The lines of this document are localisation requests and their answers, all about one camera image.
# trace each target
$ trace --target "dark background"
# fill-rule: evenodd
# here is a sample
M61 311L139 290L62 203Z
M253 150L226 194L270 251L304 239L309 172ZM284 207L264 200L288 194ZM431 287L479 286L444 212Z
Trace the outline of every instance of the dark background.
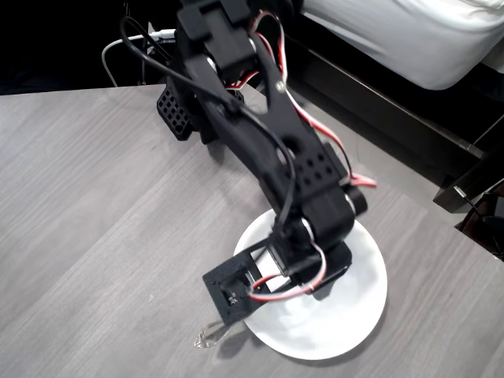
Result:
M271 9L287 26L301 3L249 0L254 12ZM179 0L11 2L0 20L0 95L110 87L101 53L120 38L120 18L127 13L145 26L150 21L156 30L175 28L179 8ZM140 61L123 46L107 53L107 64L120 86L140 81Z

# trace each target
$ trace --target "white bedding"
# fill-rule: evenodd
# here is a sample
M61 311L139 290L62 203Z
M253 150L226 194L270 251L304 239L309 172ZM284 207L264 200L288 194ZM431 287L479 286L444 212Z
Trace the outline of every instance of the white bedding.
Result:
M432 90L457 83L504 36L504 8L462 0L305 0L304 4L307 17Z

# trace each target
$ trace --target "red and white wire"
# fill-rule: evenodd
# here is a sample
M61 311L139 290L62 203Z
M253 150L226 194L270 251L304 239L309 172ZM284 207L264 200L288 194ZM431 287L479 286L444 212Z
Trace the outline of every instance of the red and white wire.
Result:
M259 71L252 71L251 73L249 73L248 75L246 75L243 79L241 79L239 82L233 83L232 85L228 85L226 87L226 89L230 89L230 90L233 90L233 91L239 91L240 89L242 89L243 87L245 87L245 84L247 84L250 81L250 79L252 79L258 73L259 73Z
M314 241L312 241L312 247L321 256L321 267L320 267L318 273L315 275L315 277L312 278L312 280L310 280L307 283L304 283L301 286L298 286L298 287L291 289L289 291L284 291L282 293L255 294L253 291L251 291L249 293L249 298L253 299L254 301L259 301L259 302L283 301L284 299L293 298L293 297L298 296L300 294L305 294L305 293L308 293L308 292L315 290L315 288L321 284L322 280L325 277L325 273L327 272L327 262L325 260L324 251ZM278 277L278 276L279 276L279 274L273 274L271 276L262 277L260 280L256 281L252 285L252 290L258 288L262 284L264 284L264 283L268 282L269 280L272 280L273 278Z
M341 141L340 138L338 138L338 136L333 132L333 130L331 130L325 124L323 124L322 122L320 122L317 118L311 116L308 112L306 112L298 104L298 102L294 99L294 97L292 96L291 92L289 92L289 90L287 89L287 77L288 77L288 73L287 73L287 56L285 54L285 34L284 34L284 27L280 23L279 18L276 15L274 15L273 13L270 13L270 12L267 12L267 11L261 11L259 13L258 17L256 17L255 21L253 22L252 32L255 32L257 30L259 23L266 16L273 17L276 20L277 24L279 25L279 29L280 29L280 41L279 41L280 71L282 73L283 85L286 88L287 96L291 100L292 105L294 106L294 108L295 108L296 112L298 113L298 115L303 120L305 120L314 129L318 130L322 134L324 134L327 137L329 137L330 139L332 139L336 143L336 145L338 145L338 147L344 153L345 147L343 145L343 142ZM275 60L274 55L273 55L273 51L272 51L272 48L271 48L271 45L269 44L268 40L263 35L261 35L260 33L256 32L256 34L261 38L262 42L265 44L266 49L268 50L269 54L272 56L272 59ZM376 187L376 181L375 180L372 180L372 179L370 179L370 178L368 178L366 176L359 175L359 174L353 173L353 172L349 172L349 175L350 175L350 183L352 185L354 185L354 186Z

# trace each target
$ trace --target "screw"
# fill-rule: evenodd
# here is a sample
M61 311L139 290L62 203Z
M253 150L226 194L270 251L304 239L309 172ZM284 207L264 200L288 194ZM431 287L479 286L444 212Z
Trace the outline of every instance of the screw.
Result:
M275 84L275 88L277 91L279 91L280 93L284 93L285 92L285 84L281 81L277 81L276 84Z

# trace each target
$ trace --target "white cable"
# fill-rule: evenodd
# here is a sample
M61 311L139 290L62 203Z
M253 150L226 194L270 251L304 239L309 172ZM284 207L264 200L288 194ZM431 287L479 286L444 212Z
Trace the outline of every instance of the white cable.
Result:
M149 33L149 35L155 40L159 39L174 39L175 38L175 29L163 29L160 31L155 31L153 33ZM130 41L134 41L137 39L142 39L143 35L133 35L131 37L128 37ZM109 70L109 67L107 66L107 62L105 60L105 54L106 52L110 49L110 47L116 46L119 43L122 43L122 39L118 39L117 41L113 41L112 43L109 43L107 46L105 46L105 49L102 51L102 63L103 63L103 68L106 70L107 75L109 75L110 81L112 81L112 84L114 87L117 87L116 80L114 80L112 73Z

